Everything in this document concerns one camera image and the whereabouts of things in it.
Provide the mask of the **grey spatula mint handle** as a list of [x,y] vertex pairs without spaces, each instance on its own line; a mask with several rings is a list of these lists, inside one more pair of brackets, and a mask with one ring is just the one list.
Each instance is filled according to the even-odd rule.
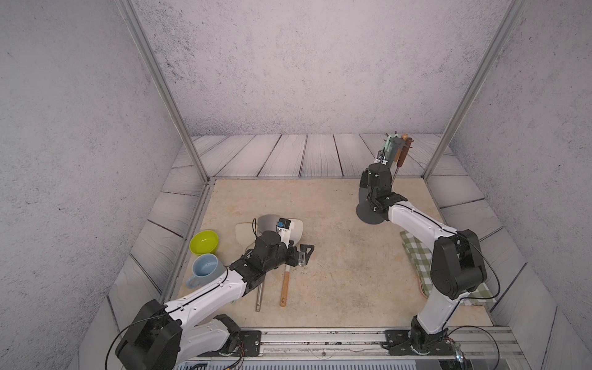
[[397,160],[397,153],[401,143],[401,137],[388,136],[383,148],[379,151],[376,160],[388,168],[391,168],[393,163]]

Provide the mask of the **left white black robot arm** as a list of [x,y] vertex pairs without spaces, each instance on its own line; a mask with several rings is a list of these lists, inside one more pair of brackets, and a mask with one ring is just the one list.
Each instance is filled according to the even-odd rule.
[[241,329],[218,310],[256,289],[269,271],[307,265],[314,250],[312,245],[296,247],[287,236],[265,231],[253,248],[203,288],[163,304],[147,302],[108,352],[125,369],[173,369],[204,354],[232,354]]

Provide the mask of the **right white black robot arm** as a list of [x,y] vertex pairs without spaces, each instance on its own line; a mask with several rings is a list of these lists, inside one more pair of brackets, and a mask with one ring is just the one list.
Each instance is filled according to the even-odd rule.
[[412,320],[409,340],[415,352],[431,352],[447,337],[448,321],[461,301],[487,279],[478,237],[473,231],[458,231],[432,219],[396,194],[391,171],[383,163],[373,163],[362,172],[356,214],[367,224],[396,224],[430,249],[433,288]]

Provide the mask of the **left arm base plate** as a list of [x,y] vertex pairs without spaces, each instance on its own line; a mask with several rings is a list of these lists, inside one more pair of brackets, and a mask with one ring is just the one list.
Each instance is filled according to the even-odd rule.
[[261,353],[261,337],[261,331],[242,330],[238,339],[231,342],[236,345],[232,351],[225,345],[221,350],[205,352],[199,355],[199,357],[238,357],[239,355],[244,357],[258,357]]

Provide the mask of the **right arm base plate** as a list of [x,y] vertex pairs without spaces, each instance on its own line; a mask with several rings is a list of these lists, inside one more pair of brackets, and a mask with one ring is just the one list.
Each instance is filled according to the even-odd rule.
[[453,356],[455,349],[443,332],[423,334],[421,331],[391,329],[384,331],[381,346],[390,356]]

